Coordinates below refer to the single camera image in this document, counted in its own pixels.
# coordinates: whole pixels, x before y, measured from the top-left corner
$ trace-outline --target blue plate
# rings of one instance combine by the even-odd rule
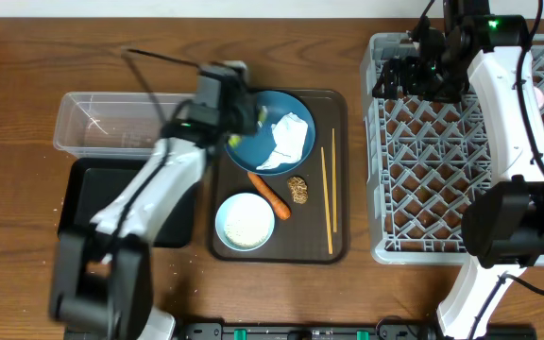
[[[255,136],[243,137],[238,146],[232,148],[226,145],[226,151],[240,167],[258,175],[279,175],[295,169],[308,158],[314,147],[316,133],[312,115],[303,103],[287,93],[262,91],[256,94],[256,100],[258,107],[265,106],[268,110],[263,126]],[[308,124],[301,160],[293,164],[281,164],[276,169],[255,170],[256,167],[267,161],[276,147],[272,136],[272,125],[277,124],[284,115],[290,112]]]

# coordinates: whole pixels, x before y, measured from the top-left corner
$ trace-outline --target dish rack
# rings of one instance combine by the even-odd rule
[[[544,92],[544,35],[532,52]],[[372,97],[384,62],[416,55],[405,33],[381,33],[360,66],[371,253],[381,264],[462,264],[461,217],[490,188],[484,119],[474,93],[455,105]],[[544,122],[544,106],[540,112]]]

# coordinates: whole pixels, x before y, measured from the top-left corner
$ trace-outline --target wooden surface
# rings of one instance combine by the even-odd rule
[[[458,267],[380,265],[366,222],[366,136],[358,66],[376,32],[413,20],[0,19],[0,339],[61,339],[46,306],[61,200],[74,159],[52,147],[62,96],[140,92],[118,58],[132,45],[192,60],[244,60],[253,85],[333,89],[349,109],[351,248],[331,266],[224,263],[205,248],[208,192],[193,242],[156,250],[156,303],[175,316],[227,322],[375,323],[423,319],[446,296]],[[187,93],[194,71],[141,62],[153,88]],[[544,288],[544,268],[525,275]],[[544,339],[544,297],[514,286],[493,322],[532,322]]]

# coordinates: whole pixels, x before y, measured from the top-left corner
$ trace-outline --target orange carrot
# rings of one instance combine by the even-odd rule
[[[247,173],[249,176],[249,179],[251,179],[251,183],[255,186],[258,192],[262,194],[265,199],[270,202],[270,205],[272,206],[272,210],[278,216],[281,220],[285,220],[289,217],[291,217],[291,210],[289,207],[287,207],[286,204],[270,189],[267,184],[265,184],[264,180],[261,179],[259,176],[249,172]]]

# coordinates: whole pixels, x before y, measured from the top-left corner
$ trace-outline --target pink object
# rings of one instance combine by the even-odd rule
[[[544,93],[540,91],[539,88],[535,86],[535,97],[536,97],[536,103],[538,105],[538,108],[542,108],[544,105]]]

